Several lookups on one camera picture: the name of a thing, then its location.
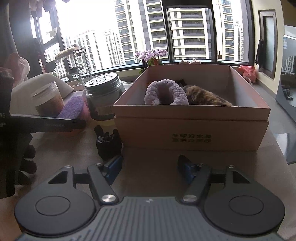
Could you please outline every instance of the plastic container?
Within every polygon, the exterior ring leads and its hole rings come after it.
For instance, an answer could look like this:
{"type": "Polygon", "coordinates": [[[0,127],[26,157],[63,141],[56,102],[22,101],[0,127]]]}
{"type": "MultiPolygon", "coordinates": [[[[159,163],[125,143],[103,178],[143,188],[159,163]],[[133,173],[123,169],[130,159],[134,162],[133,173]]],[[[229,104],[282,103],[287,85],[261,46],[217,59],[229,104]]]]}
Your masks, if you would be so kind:
{"type": "Polygon", "coordinates": [[[37,89],[31,97],[41,116],[57,117],[64,107],[64,101],[55,82],[37,89]]]}
{"type": "Polygon", "coordinates": [[[118,74],[100,75],[85,84],[86,99],[91,118],[107,121],[115,116],[112,106],[125,92],[118,74]]]}

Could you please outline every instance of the mirror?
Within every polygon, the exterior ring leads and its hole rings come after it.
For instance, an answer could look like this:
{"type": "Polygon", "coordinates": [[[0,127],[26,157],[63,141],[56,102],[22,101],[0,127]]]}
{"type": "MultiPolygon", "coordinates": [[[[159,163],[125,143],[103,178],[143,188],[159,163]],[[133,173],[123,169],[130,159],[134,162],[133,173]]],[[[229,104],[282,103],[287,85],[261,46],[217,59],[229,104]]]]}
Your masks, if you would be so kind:
{"type": "Polygon", "coordinates": [[[289,56],[281,68],[281,87],[288,103],[296,107],[296,56],[289,56]]]}

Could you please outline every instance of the red plastic bag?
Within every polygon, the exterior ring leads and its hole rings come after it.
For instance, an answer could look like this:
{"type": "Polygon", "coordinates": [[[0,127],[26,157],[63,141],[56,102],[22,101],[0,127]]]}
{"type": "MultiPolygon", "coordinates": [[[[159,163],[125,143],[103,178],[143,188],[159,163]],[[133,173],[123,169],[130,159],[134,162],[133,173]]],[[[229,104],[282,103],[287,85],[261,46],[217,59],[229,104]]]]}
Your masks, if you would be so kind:
{"type": "Polygon", "coordinates": [[[256,69],[254,66],[240,65],[237,71],[244,77],[247,82],[251,84],[256,82],[256,69]]]}

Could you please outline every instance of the silver bolt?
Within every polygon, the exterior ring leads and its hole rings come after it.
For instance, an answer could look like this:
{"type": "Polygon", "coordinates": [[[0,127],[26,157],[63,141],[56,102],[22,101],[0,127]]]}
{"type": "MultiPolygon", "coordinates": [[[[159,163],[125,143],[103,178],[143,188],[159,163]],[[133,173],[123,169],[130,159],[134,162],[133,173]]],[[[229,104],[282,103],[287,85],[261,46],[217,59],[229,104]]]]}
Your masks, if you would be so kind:
{"type": "Polygon", "coordinates": [[[185,202],[195,202],[195,201],[197,201],[197,197],[195,195],[188,194],[183,197],[183,200],[185,202]]]}
{"type": "Polygon", "coordinates": [[[104,202],[114,202],[115,200],[116,200],[116,197],[112,194],[107,194],[102,197],[102,201],[104,202]]]}

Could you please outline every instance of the gray plastic panel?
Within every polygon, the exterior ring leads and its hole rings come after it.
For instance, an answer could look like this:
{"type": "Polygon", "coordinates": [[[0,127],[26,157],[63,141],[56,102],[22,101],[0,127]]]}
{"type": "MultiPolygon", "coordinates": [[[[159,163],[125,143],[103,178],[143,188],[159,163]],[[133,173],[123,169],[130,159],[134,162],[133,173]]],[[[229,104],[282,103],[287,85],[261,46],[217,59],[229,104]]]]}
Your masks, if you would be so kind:
{"type": "MultiPolygon", "coordinates": [[[[18,241],[45,238],[23,234],[18,241]]],[[[175,197],[125,197],[117,205],[102,207],[83,230],[51,241],[280,241],[277,234],[237,237],[216,230],[195,206],[182,205],[175,197]]]]}

